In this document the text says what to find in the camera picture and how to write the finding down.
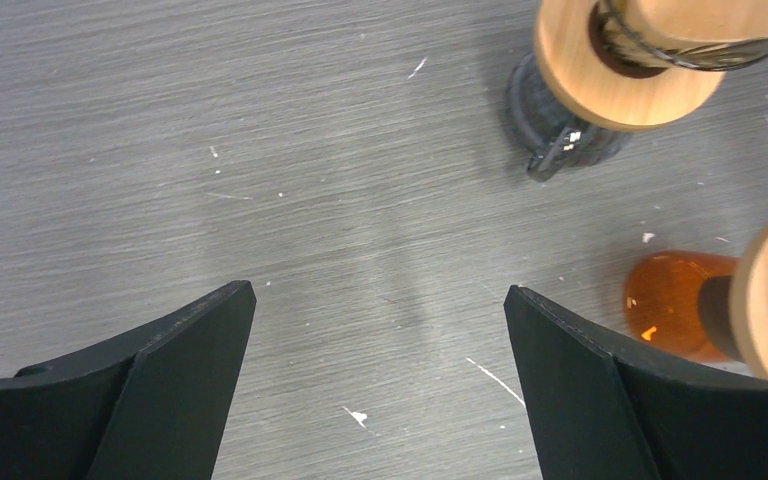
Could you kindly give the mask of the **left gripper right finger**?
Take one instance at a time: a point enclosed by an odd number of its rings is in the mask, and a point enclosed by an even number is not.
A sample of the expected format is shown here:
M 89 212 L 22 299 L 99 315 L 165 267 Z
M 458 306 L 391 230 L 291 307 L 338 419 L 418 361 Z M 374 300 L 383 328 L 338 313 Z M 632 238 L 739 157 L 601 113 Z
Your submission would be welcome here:
M 546 479 L 768 479 L 768 380 L 691 362 L 512 286 L 510 343 Z

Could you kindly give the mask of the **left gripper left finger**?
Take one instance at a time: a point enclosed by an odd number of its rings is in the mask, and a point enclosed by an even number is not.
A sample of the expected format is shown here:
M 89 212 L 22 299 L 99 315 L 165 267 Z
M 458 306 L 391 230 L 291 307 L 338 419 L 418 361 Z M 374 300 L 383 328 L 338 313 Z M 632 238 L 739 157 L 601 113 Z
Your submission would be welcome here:
M 233 281 L 0 378 L 0 479 L 208 479 L 256 306 Z

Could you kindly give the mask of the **amber glass carafe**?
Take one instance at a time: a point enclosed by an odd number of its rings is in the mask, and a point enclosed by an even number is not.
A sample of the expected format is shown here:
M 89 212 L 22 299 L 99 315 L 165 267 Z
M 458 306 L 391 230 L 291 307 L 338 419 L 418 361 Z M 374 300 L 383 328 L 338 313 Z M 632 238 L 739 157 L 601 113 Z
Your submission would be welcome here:
M 639 261 L 624 287 L 624 318 L 637 339 L 702 363 L 740 362 L 730 325 L 734 257 L 667 250 Z

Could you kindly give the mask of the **brown paper coffee filter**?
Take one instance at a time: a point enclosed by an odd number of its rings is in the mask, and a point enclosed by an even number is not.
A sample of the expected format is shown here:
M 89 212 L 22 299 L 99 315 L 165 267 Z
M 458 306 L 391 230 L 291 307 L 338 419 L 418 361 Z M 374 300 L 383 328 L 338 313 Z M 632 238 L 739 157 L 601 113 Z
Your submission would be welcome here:
M 623 16 L 643 32 L 695 43 L 768 38 L 768 0 L 626 1 Z

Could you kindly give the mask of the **grey glass coffee server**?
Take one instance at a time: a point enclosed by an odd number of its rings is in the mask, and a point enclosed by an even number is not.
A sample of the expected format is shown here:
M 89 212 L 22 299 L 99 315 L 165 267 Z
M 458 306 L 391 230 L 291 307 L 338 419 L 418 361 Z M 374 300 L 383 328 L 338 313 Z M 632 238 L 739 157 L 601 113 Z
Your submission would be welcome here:
M 536 55 L 522 57 L 506 90 L 506 114 L 512 134 L 528 151 L 528 176 L 545 182 L 563 169 L 580 169 L 616 156 L 633 138 L 573 114 L 544 81 Z

